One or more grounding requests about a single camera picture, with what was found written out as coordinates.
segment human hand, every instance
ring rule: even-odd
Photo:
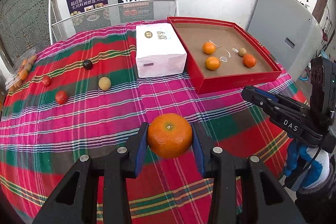
[[[296,140],[292,140],[287,148],[286,163],[283,168],[285,175],[288,177],[292,171],[297,167],[297,160],[299,157],[308,163],[315,156],[318,148],[310,148]],[[312,162],[309,172],[304,178],[301,186],[304,189],[311,189],[323,183],[328,178],[330,172],[329,155],[324,150],[321,150],[316,159]]]

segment red tomato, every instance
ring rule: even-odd
[[[64,90],[60,90],[59,92],[56,93],[55,100],[58,102],[60,105],[63,105],[68,99],[68,95]]]
[[[44,75],[42,78],[42,83],[44,86],[50,86],[51,79],[48,75]]]

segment red striped tablecloth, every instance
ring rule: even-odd
[[[129,23],[76,34],[38,54],[24,84],[7,96],[0,122],[0,183],[17,212],[31,220],[67,170],[83,154],[107,155],[137,133],[142,122],[175,112],[205,131],[236,156],[258,155],[280,175],[288,137],[256,106],[241,98],[241,89],[198,96],[187,73],[138,79],[135,26]],[[93,62],[85,70],[85,59]],[[52,78],[42,85],[43,75]],[[98,89],[102,76],[112,87]],[[305,102],[282,70],[260,88]],[[64,105],[55,94],[66,90]],[[213,180],[203,180],[191,151],[162,160],[147,149],[142,173],[127,180],[133,223],[206,223]],[[237,180],[237,210],[242,201]],[[102,221],[102,181],[97,221]]]

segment red box lid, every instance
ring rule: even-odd
[[[184,46],[187,52],[186,70],[190,76],[191,82],[193,83],[197,94],[218,92],[222,90],[242,88],[247,85],[257,85],[272,82],[275,81],[276,78],[278,78],[278,76],[281,73],[280,68],[275,63],[275,61],[270,57],[267,49],[263,47],[254,37],[249,35],[243,28],[238,26],[236,23],[216,19],[205,19],[195,17],[168,17],[167,22],[173,26],[174,31],[176,32],[178,38],[180,39],[182,45]],[[179,32],[176,30],[174,26],[174,24],[176,23],[207,24],[207,25],[217,25],[233,28],[249,44],[251,44],[254,49],[256,49],[256,51],[260,54],[260,56],[271,67],[272,71],[206,78],[202,73],[201,69],[199,68],[196,60],[190,53],[190,50],[188,49],[186,43],[181,38]]]

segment blue gripper pad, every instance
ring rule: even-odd
[[[142,135],[140,145],[139,145],[138,151],[137,151],[136,156],[135,156],[135,169],[134,169],[135,177],[137,177],[140,174],[143,163],[145,162],[145,156],[146,156],[146,152],[147,152],[147,129],[148,129],[148,126],[149,126],[149,124],[145,128],[145,132]]]
[[[271,94],[271,93],[269,93],[269,92],[266,92],[266,91],[263,91],[263,90],[261,90],[261,89],[257,89],[257,88],[254,88],[254,90],[255,90],[257,93],[259,93],[259,94],[261,94],[261,95],[263,95],[263,96],[266,96],[267,98],[270,98],[270,99],[272,99],[272,100],[275,101],[275,102],[278,102],[278,101],[279,101],[273,94]]]
[[[201,174],[201,176],[204,177],[205,176],[204,155],[203,155],[203,151],[201,148],[201,143],[196,134],[194,125],[191,124],[191,127],[193,129],[193,151],[194,151],[194,157],[196,161],[197,170]]]

